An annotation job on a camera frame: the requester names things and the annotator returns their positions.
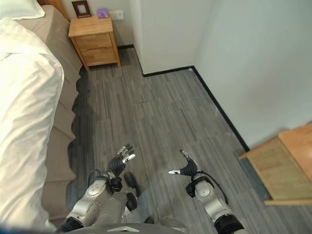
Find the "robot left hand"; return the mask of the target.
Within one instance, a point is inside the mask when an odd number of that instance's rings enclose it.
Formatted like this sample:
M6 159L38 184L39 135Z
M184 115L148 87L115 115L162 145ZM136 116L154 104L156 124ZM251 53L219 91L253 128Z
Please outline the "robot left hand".
M126 165L136 157L133 146L126 144L122 146L117 155L110 160L107 166L107 172L112 173L115 177L119 177Z

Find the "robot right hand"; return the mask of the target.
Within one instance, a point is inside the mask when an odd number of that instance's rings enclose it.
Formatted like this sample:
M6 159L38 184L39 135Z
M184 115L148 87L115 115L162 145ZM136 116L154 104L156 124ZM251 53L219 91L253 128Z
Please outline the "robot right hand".
M197 164L195 163L195 161L189 156L189 154L185 150L180 149L179 151L184 156L184 158L186 159L187 164L185 167L183 167L181 169L169 170L168 174L170 174L170 175L182 175L182 176L193 176L198 170Z

